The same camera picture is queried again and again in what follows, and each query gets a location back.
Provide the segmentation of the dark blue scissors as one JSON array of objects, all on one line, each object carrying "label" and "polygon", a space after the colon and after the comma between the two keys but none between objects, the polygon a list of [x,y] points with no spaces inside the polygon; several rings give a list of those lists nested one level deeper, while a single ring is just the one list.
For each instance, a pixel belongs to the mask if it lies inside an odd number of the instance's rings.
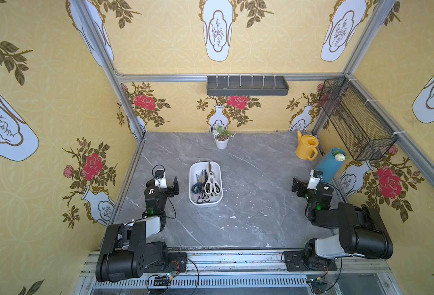
[{"label": "dark blue scissors", "polygon": [[203,170],[200,173],[196,174],[197,183],[194,184],[191,188],[191,192],[193,194],[202,194],[203,193],[204,176],[205,176],[205,172]]}]

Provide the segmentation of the white plastic storage box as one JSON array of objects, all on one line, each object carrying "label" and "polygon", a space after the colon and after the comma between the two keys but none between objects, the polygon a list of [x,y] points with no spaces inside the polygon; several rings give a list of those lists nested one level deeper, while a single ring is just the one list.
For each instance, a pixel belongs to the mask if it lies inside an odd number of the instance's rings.
[{"label": "white plastic storage box", "polygon": [[194,163],[189,170],[189,199],[195,206],[219,205],[223,199],[221,167],[213,161]]}]

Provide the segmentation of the pink handled scissors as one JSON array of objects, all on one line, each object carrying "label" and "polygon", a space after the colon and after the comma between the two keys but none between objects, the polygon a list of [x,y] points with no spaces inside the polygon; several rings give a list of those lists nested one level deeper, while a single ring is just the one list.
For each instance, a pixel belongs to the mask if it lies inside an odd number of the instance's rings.
[{"label": "pink handled scissors", "polygon": [[204,186],[206,182],[207,172],[205,170],[201,171],[201,174],[196,175],[197,183],[193,186],[194,193],[197,194],[196,202],[198,204],[209,203],[210,196],[205,193]]}]

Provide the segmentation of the white kitchen shears front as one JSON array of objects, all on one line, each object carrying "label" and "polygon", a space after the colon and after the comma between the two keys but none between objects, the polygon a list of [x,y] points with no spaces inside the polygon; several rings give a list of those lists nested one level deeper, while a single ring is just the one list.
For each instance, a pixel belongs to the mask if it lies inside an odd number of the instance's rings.
[{"label": "white kitchen shears front", "polygon": [[212,172],[211,163],[208,163],[208,169],[206,170],[206,182],[204,186],[205,193],[210,197],[218,197],[221,193],[221,186],[217,182],[214,173]]}]

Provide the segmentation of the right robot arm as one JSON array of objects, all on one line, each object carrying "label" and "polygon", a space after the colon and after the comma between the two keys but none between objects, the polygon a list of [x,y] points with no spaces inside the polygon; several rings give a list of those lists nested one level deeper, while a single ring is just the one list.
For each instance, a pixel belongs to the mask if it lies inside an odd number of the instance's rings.
[{"label": "right robot arm", "polygon": [[291,191],[307,201],[305,217],[313,226],[334,229],[337,234],[312,238],[303,250],[286,251],[282,261],[288,271],[335,271],[336,261],[345,257],[390,259],[393,242],[377,210],[340,202],[331,208],[334,187],[313,186],[293,178]]}]

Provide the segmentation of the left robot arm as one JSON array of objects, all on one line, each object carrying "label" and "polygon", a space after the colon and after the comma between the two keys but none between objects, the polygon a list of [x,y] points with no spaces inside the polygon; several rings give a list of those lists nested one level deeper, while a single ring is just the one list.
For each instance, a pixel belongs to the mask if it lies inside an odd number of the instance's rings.
[{"label": "left robot arm", "polygon": [[144,191],[146,208],[142,219],[106,228],[95,268],[97,281],[139,278],[149,267],[164,270],[171,263],[166,243],[148,243],[147,238],[164,230],[170,218],[165,212],[168,199],[178,194],[176,178],[173,185],[166,188],[147,182]]}]

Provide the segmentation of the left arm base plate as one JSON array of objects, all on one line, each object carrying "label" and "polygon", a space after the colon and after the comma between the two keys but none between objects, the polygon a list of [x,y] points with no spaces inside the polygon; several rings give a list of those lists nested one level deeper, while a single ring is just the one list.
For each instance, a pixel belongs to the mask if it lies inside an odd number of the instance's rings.
[{"label": "left arm base plate", "polygon": [[157,261],[145,266],[143,272],[148,273],[165,273],[177,271],[179,274],[186,271],[188,255],[185,252],[171,252],[163,261]]}]

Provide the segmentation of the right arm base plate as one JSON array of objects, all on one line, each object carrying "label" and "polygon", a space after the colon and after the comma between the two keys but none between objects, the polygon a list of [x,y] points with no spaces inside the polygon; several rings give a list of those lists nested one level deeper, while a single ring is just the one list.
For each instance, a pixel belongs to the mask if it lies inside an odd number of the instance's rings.
[{"label": "right arm base plate", "polygon": [[321,258],[315,254],[309,255],[305,251],[285,251],[282,261],[288,272],[331,272],[336,271],[335,260]]}]

